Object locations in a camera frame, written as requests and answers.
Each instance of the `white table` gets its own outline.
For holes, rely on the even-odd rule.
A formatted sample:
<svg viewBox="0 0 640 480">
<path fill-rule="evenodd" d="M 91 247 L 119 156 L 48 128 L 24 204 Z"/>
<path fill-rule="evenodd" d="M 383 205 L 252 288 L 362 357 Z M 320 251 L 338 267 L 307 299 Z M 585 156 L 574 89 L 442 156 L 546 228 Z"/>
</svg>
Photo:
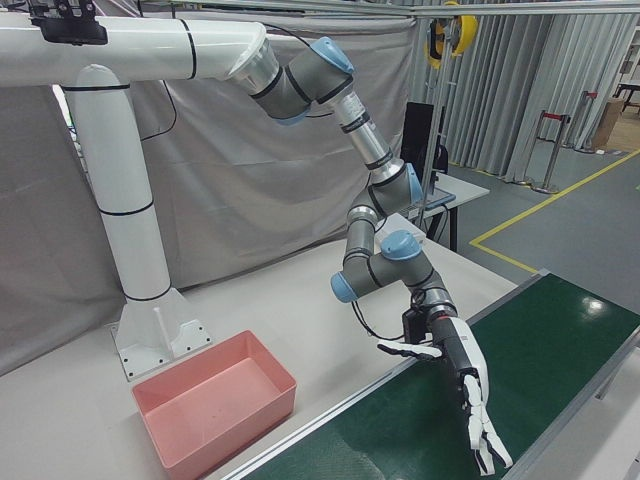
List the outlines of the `white table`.
<svg viewBox="0 0 640 480">
<path fill-rule="evenodd" d="M 455 177 L 445 175 L 444 173 L 438 173 L 438 179 L 435 184 L 436 188 L 444 190 L 448 193 L 453 193 L 456 198 L 450 202 L 447 202 L 445 206 L 439 206 L 432 209 L 425 210 L 425 218 L 434 217 L 429 229 L 427 230 L 427 238 L 433 240 L 435 238 L 438 225 L 442 220 L 442 214 L 446 211 L 449 212 L 449 248 L 457 252 L 458 251 L 458 207 L 465 203 L 471 202 L 476 198 L 483 197 L 489 194 L 489 190 L 479 187 L 472 183 L 465 182 Z M 409 210 L 407 218 L 413 220 L 418 216 L 418 209 L 413 208 Z"/>
<path fill-rule="evenodd" d="M 186 294 L 214 340 L 251 329 L 298 381 L 292 416 L 210 475 L 219 479 L 402 361 L 375 348 L 329 278 L 345 242 Z M 463 318 L 514 285 L 427 241 Z M 401 331 L 400 283 L 363 298 L 370 325 Z M 131 396 L 108 327 L 0 377 L 0 465 L 6 479 L 166 478 Z"/>
</svg>

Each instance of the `conveyor belt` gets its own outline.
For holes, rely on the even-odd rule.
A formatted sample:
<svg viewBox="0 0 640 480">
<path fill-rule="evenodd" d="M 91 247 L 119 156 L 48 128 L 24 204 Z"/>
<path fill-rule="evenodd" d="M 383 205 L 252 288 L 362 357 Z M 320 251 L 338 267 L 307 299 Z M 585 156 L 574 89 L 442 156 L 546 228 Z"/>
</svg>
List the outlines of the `conveyor belt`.
<svg viewBox="0 0 640 480">
<path fill-rule="evenodd" d="M 640 316 L 547 275 L 473 325 L 489 365 L 489 413 L 514 460 L 639 324 Z M 416 363 L 245 478 L 481 477 L 443 366 Z"/>
</svg>

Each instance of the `cable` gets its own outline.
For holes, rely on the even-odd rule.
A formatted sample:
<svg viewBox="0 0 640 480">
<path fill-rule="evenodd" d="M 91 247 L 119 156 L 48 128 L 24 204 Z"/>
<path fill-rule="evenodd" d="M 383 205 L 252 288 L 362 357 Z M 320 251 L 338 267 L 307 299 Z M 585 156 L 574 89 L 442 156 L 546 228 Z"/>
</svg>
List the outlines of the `cable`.
<svg viewBox="0 0 640 480">
<path fill-rule="evenodd" d="M 164 135 L 165 133 L 169 133 L 173 129 L 173 127 L 176 125 L 176 121 L 178 120 L 178 110 L 176 110 L 176 104 L 173 103 L 173 97 L 171 96 L 171 92 L 169 91 L 167 82 L 162 80 L 162 84 L 164 85 L 164 89 L 167 91 L 167 95 L 169 96 L 169 101 L 171 102 L 171 108 L 173 109 L 173 121 L 171 122 L 171 125 L 169 126 L 169 128 L 167 128 L 166 130 L 141 138 L 140 139 L 141 142 L 144 142 L 145 140 L 149 140 L 151 138 L 159 137 L 160 135 Z"/>
<path fill-rule="evenodd" d="M 442 238 L 442 234 L 444 233 L 444 229 L 447 226 L 447 222 L 449 221 L 449 208 L 445 204 L 443 204 L 442 206 L 444 207 L 444 210 L 447 213 L 447 216 L 444 219 L 444 222 L 442 223 L 442 230 L 440 230 L 440 234 L 438 235 L 436 243 L 440 243 L 440 238 Z"/>
<path fill-rule="evenodd" d="M 24 8 L 20 8 L 20 7 L 26 6 L 26 4 L 27 4 L 27 2 L 10 3 L 9 5 L 6 5 L 6 9 L 9 10 L 10 12 L 29 13 L 29 10 L 25 10 Z"/>
<path fill-rule="evenodd" d="M 307 115 L 305 118 L 323 118 L 328 117 L 329 115 L 333 115 L 333 112 L 323 113 L 322 115 Z"/>
<path fill-rule="evenodd" d="M 269 23 L 263 23 L 263 25 L 265 27 L 270 27 L 270 28 L 275 28 L 276 30 L 282 30 L 283 32 L 289 34 L 290 36 L 297 38 L 298 40 L 300 40 L 302 43 L 304 43 L 307 47 L 311 48 L 311 45 L 309 45 L 309 42 L 307 42 L 304 38 L 302 38 L 300 35 L 296 35 L 295 33 L 293 33 L 290 30 L 287 30 L 286 28 L 282 28 L 282 27 L 278 27 L 277 25 L 271 25 Z"/>
<path fill-rule="evenodd" d="M 404 338 L 404 335 L 399 335 L 393 338 L 381 337 L 367 324 L 367 322 L 364 319 L 364 315 L 362 314 L 362 310 L 360 310 L 360 305 L 358 305 L 357 301 L 351 302 L 351 308 L 353 309 L 353 313 L 355 313 L 356 318 L 358 319 L 358 322 L 360 322 L 360 325 L 362 325 L 364 329 L 367 331 L 367 333 L 372 337 L 376 337 L 379 340 L 388 340 L 391 342 L 395 342 L 396 340 L 400 340 L 401 338 Z"/>
<path fill-rule="evenodd" d="M 378 226 L 378 228 L 376 228 L 373 233 L 378 233 L 380 230 L 382 230 L 382 227 L 384 227 L 385 223 L 387 223 L 387 219 L 389 217 L 384 217 L 384 220 L 382 220 L 382 223 Z"/>
</svg>

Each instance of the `white robotic hand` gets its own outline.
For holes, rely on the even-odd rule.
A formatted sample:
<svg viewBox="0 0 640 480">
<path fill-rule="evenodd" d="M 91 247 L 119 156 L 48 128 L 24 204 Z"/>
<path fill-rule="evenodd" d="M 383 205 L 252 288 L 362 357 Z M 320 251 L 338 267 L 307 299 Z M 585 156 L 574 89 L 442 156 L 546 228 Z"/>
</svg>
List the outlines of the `white robotic hand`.
<svg viewBox="0 0 640 480">
<path fill-rule="evenodd" d="M 489 399 L 487 364 L 471 328 L 457 317 L 440 317 L 430 325 L 425 341 L 410 343 L 380 340 L 378 348 L 392 355 L 419 360 L 446 359 L 463 394 L 468 415 L 469 445 L 481 475 L 495 473 L 494 459 L 509 468 L 513 460 L 496 433 L 486 408 Z"/>
<path fill-rule="evenodd" d="M 469 444 L 473 450 L 481 475 L 493 475 L 495 457 L 503 466 L 509 468 L 513 460 L 496 433 L 484 402 L 480 383 L 473 375 L 465 375 L 463 390 L 466 399 L 466 411 L 469 414 Z"/>
</svg>

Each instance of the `blue joint cap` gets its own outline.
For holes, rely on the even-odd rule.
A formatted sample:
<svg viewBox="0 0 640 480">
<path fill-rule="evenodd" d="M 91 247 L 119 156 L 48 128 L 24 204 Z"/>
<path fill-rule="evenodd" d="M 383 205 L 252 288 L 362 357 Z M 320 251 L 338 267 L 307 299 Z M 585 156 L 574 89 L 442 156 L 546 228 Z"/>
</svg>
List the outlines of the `blue joint cap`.
<svg viewBox="0 0 640 480">
<path fill-rule="evenodd" d="M 413 205 L 414 203 L 422 200 L 422 185 L 420 185 L 420 180 L 418 180 L 418 175 L 416 174 L 413 165 L 408 162 L 407 174 L 409 175 L 409 193 L 411 195 L 411 204 Z"/>
<path fill-rule="evenodd" d="M 331 290 L 342 303 L 351 303 L 358 299 L 356 292 L 353 291 L 342 272 L 338 272 L 331 277 Z"/>
<path fill-rule="evenodd" d="M 311 44 L 311 50 L 316 52 L 334 67 L 351 75 L 355 68 L 340 47 L 329 37 L 322 37 Z"/>
<path fill-rule="evenodd" d="M 286 127 L 290 127 L 291 125 L 295 125 L 296 123 L 300 123 L 302 120 L 304 120 L 304 117 L 307 116 L 307 113 L 309 113 L 309 108 L 305 109 L 304 112 L 299 113 L 298 115 L 296 115 L 295 117 L 290 117 L 290 118 L 274 118 L 274 120 L 276 122 L 278 122 L 280 125 L 284 125 Z"/>
<path fill-rule="evenodd" d="M 382 256 L 388 260 L 409 260 L 422 252 L 418 241 L 407 230 L 396 230 L 380 244 Z"/>
</svg>

